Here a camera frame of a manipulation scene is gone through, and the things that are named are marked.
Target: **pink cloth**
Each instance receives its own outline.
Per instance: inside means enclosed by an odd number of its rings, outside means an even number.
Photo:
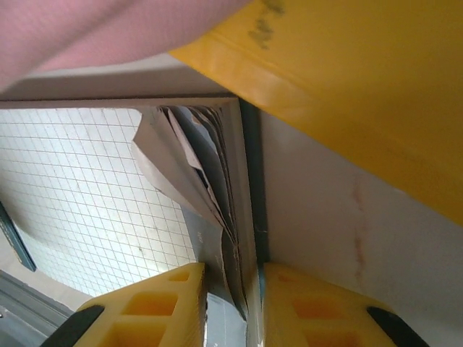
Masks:
[[[201,36],[249,0],[0,0],[0,90],[36,70],[135,61]]]

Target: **yellow plastic edge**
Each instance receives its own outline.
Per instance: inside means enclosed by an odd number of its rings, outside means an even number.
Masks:
[[[171,54],[463,225],[462,6],[256,0]]]

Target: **dark stain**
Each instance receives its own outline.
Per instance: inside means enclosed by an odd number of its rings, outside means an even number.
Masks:
[[[357,226],[354,233],[354,250],[355,250],[355,260],[357,261],[357,269],[355,270],[355,279],[360,289],[365,292],[365,286],[363,283],[363,273],[367,265],[365,258],[365,251],[363,249],[363,243],[365,237],[368,234],[367,228],[367,219],[365,217],[365,203],[362,196],[362,177],[357,175],[354,178],[353,187],[352,187],[352,198],[357,204],[357,209],[360,213]]]
[[[363,199],[362,199],[362,187],[360,186],[361,183],[362,183],[361,175],[356,175],[354,178],[354,185],[352,188],[352,197],[354,198],[354,201],[357,203],[357,208],[359,209],[359,211],[363,213],[364,207],[363,207]]]

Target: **square hole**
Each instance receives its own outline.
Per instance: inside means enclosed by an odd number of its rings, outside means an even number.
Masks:
[[[339,302],[330,297],[316,296],[293,300],[297,316],[304,320],[337,320],[344,318]]]
[[[114,323],[99,347],[157,347],[165,332],[166,325],[159,322],[119,321]]]
[[[309,347],[362,347],[360,337],[351,331],[306,331]]]
[[[178,296],[173,293],[142,292],[134,295],[123,314],[172,316]]]

